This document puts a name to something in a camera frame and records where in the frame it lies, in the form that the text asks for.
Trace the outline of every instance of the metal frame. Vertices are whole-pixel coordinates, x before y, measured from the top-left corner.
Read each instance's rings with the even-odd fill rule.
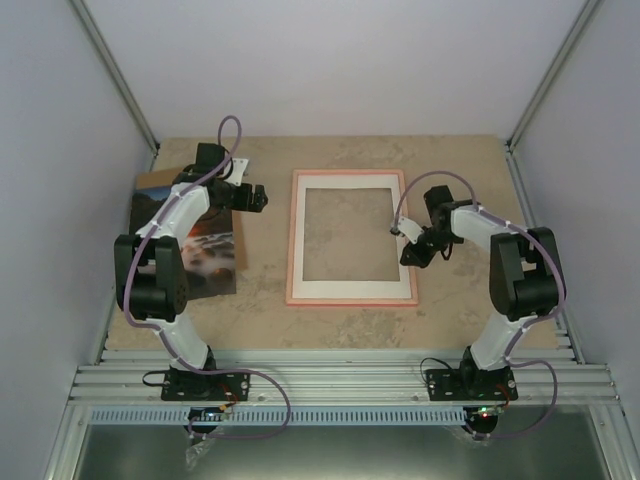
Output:
[[[133,119],[136,127],[140,130],[140,133],[146,140],[149,148],[154,154],[158,153],[158,148],[160,144],[156,140],[153,132],[151,131],[151,127],[147,122],[147,119],[144,117],[138,102],[136,101],[127,81],[124,78],[124,75],[120,71],[120,67],[116,63],[111,50],[109,50],[109,46],[107,42],[104,40],[104,37],[100,33],[100,29],[93,19],[93,15],[91,11],[87,7],[84,0],[68,0],[71,8],[75,12],[82,28],[87,34],[89,41],[96,49],[96,53],[98,54],[98,58],[102,61],[103,65],[107,69],[107,74],[113,81],[116,90],[120,94],[122,101],[124,102],[127,110],[131,114],[131,118]]]
[[[121,71],[83,0],[68,0],[77,14],[90,41],[102,59],[136,125],[154,153],[158,144],[140,107],[133,97]],[[564,43],[549,66],[539,87],[507,142],[506,161],[518,195],[520,206],[529,225],[536,225],[527,198],[522,173],[513,154],[514,146],[546,97],[553,82],[593,19],[602,0],[586,0],[567,34]],[[144,387],[143,373],[165,368],[169,359],[164,351],[101,351],[105,331],[96,342],[95,364],[78,369],[47,468],[47,480],[71,480],[82,458],[88,425],[98,418],[96,412],[109,406],[124,405],[125,411],[176,411],[190,406],[215,405],[216,402],[162,402],[159,388]],[[561,405],[587,406],[598,439],[603,468],[613,480],[640,479],[637,449],[619,404],[615,384],[606,365],[586,365],[581,342],[571,315],[558,319],[557,349],[520,349],[518,359],[544,358],[558,372]],[[433,412],[438,408],[459,412],[459,407],[478,402],[431,403],[419,375],[418,365],[427,356],[457,361],[462,351],[424,350],[236,350],[217,351],[222,367],[250,367],[272,374],[284,384],[292,403],[300,409],[368,407],[383,414],[387,411]],[[530,367],[516,370],[520,399],[518,405],[546,405],[550,401],[552,384],[546,369]],[[249,408],[256,411],[282,410],[282,400],[270,384],[253,379]],[[420,424],[411,417],[414,424]]]
[[[538,111],[538,108],[546,98],[549,90],[553,86],[553,83],[558,78],[558,75],[562,71],[562,68],[567,63],[567,60],[571,56],[571,53],[574,51],[576,45],[582,38],[582,35],[589,27],[603,1],[604,0],[586,0],[584,2],[582,10],[571,26],[569,33],[567,33],[567,36],[565,37],[562,45],[556,53],[556,56],[551,61],[551,65],[549,65],[549,68],[542,77],[538,88],[533,94],[533,97],[531,97],[527,108],[525,108],[522,116],[520,117],[520,120],[518,120],[518,123],[516,124],[516,127],[511,134],[511,137],[507,141],[507,144],[511,148],[515,148],[515,146],[522,138],[522,135],[531,122],[531,119],[534,117],[534,115]]]

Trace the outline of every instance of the mounting plate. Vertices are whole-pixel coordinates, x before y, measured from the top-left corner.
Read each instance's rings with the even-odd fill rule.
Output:
[[[165,374],[160,398],[168,402],[235,400],[223,387],[235,394],[238,402],[249,398],[251,376],[242,373],[224,375],[200,375],[170,368]]]
[[[432,402],[487,400],[491,402],[503,402],[504,393],[496,385],[502,385],[509,394],[509,400],[518,399],[518,389],[515,386],[511,369],[483,372],[482,385],[475,384],[473,391],[465,388],[462,382],[460,370],[447,368],[429,369],[424,371],[427,379],[427,391]]]

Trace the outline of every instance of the black cable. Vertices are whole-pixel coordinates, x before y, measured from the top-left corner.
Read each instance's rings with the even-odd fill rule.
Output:
[[[422,380],[424,381],[425,385],[427,384],[427,379],[424,376],[422,365],[424,365],[424,362],[426,362],[427,360],[433,360],[434,362],[438,362],[440,365],[444,365],[445,367],[447,367],[451,371],[451,373],[455,373],[455,370],[453,369],[453,367],[449,365],[447,362],[445,362],[444,360],[440,360],[439,358],[434,358],[434,357],[425,357],[420,362],[420,376],[422,377]]]
[[[164,384],[163,383],[149,383],[145,380],[145,378],[147,378],[148,375],[166,375],[167,374],[167,370],[151,370],[150,372],[145,373],[142,376],[142,383],[145,384],[147,387],[162,387]]]

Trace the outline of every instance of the metal floor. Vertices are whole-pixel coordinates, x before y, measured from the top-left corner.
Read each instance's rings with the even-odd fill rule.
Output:
[[[512,408],[500,429],[532,423],[541,408]],[[265,428],[236,427],[255,433]],[[77,480],[143,479],[608,479],[587,410],[561,407],[539,431],[480,444],[460,427],[291,427],[268,440],[216,440],[187,471],[178,426],[89,428]]]

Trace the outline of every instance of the empty frame opening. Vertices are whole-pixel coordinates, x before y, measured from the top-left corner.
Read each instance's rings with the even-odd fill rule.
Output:
[[[400,280],[390,188],[306,190],[303,280]]]

